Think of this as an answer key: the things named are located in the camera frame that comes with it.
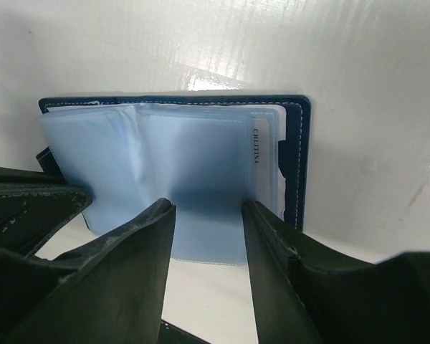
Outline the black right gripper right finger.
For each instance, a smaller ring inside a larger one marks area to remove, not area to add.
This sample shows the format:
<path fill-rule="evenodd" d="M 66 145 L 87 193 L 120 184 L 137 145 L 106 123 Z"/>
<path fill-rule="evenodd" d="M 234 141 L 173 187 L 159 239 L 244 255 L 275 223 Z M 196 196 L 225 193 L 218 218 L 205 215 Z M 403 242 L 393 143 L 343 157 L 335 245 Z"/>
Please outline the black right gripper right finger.
<path fill-rule="evenodd" d="M 430 343 L 430 252 L 349 257 L 242 206 L 260 343 Z"/>

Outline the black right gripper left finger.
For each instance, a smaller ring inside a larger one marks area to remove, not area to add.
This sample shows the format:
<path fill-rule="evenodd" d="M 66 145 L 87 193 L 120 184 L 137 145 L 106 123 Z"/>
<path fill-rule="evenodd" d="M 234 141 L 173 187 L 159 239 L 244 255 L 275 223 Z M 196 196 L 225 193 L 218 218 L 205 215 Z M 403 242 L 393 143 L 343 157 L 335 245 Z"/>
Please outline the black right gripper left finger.
<path fill-rule="evenodd" d="M 53 260 L 0 248 L 0 343 L 156 343 L 175 222 L 159 199 Z"/>

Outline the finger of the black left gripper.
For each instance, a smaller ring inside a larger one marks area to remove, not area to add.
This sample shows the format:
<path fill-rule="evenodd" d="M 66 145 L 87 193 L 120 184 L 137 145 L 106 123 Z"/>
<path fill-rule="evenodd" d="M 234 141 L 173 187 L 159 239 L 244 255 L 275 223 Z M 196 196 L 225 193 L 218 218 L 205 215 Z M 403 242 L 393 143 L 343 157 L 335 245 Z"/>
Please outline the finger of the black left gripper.
<path fill-rule="evenodd" d="M 92 203 L 60 176 L 0 167 L 0 249 L 30 257 Z"/>

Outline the blue leather card holder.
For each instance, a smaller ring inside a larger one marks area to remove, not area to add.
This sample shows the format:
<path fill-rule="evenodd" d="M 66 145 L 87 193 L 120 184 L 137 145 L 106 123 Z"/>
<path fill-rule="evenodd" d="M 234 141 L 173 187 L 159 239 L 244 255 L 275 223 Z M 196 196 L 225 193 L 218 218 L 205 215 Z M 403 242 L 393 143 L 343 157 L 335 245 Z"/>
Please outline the blue leather card holder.
<path fill-rule="evenodd" d="M 277 116 L 280 218 L 302 228 L 311 119 L 305 96 L 47 97 L 39 108 L 47 148 L 37 160 L 92 194 L 82 215 L 95 235 L 165 198 L 177 208 L 174 259 L 245 264 L 241 206 L 256 201 L 254 112 Z"/>

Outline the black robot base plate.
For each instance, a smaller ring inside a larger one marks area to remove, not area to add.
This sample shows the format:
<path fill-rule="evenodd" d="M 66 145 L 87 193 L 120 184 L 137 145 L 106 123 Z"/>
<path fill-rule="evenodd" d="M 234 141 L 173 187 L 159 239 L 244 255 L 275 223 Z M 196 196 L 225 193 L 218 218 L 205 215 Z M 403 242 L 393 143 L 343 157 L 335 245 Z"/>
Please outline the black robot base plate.
<path fill-rule="evenodd" d="M 209 342 L 162 320 L 157 344 L 209 344 Z"/>

